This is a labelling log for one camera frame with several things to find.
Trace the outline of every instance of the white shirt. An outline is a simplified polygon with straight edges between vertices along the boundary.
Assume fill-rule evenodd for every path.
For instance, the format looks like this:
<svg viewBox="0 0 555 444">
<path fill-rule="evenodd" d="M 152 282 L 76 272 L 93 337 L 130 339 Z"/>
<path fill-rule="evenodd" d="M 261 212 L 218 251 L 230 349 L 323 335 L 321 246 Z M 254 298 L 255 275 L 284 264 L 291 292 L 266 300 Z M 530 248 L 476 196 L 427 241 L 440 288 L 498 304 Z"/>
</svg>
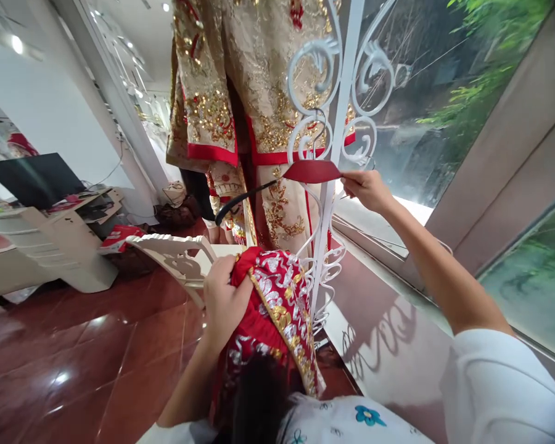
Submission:
<svg viewBox="0 0 555 444">
<path fill-rule="evenodd" d="M 555 381 L 520 340 L 493 330 L 454 338 L 440 383 L 451 444 L 555 443 Z M 431 443 L 415 427 L 364 397 L 297 402 L 287 444 Z M 163 429 L 154 424 L 139 444 L 209 444 L 207 421 Z"/>
</svg>

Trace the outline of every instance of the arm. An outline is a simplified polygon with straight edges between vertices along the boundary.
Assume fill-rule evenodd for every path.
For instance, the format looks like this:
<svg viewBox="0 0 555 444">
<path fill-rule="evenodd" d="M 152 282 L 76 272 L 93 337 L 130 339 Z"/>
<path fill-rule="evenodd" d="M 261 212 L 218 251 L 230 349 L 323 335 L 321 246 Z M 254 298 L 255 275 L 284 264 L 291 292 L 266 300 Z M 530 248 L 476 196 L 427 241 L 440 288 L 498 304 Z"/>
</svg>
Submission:
<svg viewBox="0 0 555 444">
<path fill-rule="evenodd" d="M 235 288 L 229 284 L 234 256 L 214 262 L 203 283 L 207 327 L 193 357 L 179 379 L 157 424 L 173 427 L 206 417 L 212 400 L 212 379 L 220 352 L 245 314 L 253 282 L 245 279 Z"/>
<path fill-rule="evenodd" d="M 393 197 L 376 171 L 343 174 L 346 192 L 380 213 L 401 237 L 413 257 L 425 287 L 432 294 L 453 333 L 491 329 L 514 335 L 506 318 L 485 289 L 428 230 Z"/>
</svg>

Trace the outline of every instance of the black hair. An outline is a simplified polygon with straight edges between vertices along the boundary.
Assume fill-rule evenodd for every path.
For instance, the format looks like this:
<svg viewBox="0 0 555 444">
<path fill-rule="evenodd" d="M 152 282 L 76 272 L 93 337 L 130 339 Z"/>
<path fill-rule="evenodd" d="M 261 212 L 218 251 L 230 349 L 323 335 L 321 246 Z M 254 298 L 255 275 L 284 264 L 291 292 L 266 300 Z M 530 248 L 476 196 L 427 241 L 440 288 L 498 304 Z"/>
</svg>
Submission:
<svg viewBox="0 0 555 444">
<path fill-rule="evenodd" d="M 221 426 L 213 444 L 276 444 L 285 442 L 295 406 L 290 395 L 304 393 L 300 374 L 281 366 L 269 355 L 255 354 L 243 366 L 234 399 L 232 419 Z"/>
</svg>

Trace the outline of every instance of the white chair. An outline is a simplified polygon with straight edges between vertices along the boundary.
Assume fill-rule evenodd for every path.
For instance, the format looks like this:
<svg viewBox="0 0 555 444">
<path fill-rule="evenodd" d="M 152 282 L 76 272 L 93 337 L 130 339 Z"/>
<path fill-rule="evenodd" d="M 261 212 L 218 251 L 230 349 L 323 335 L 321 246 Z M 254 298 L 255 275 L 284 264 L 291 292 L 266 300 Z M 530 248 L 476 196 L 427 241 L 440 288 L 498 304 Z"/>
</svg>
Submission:
<svg viewBox="0 0 555 444">
<path fill-rule="evenodd" d="M 204 278 L 212 263 L 222 256 L 243 252 L 241 245 L 212 245 L 204 236 L 177 237 L 169 234 L 128 236 L 126 241 L 142 250 L 168 271 L 187 291 L 195 304 L 203 309 L 205 304 L 198 290 L 204 288 Z M 192 257 L 188 250 L 199 250 Z"/>
</svg>

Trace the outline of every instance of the white sleeve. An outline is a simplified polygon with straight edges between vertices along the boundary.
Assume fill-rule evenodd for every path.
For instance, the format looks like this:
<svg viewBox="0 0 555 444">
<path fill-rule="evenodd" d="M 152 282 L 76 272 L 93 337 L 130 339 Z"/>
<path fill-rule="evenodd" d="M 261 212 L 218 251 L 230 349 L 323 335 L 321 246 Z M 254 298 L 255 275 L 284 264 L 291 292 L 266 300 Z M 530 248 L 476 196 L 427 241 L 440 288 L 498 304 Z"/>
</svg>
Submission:
<svg viewBox="0 0 555 444">
<path fill-rule="evenodd" d="M 450 444 L 555 443 L 555 381 L 515 337 L 459 333 L 440 389 Z"/>
<path fill-rule="evenodd" d="M 154 423 L 137 444 L 209 444 L 215 437 L 216 432 L 205 419 L 170 428 Z"/>
</svg>

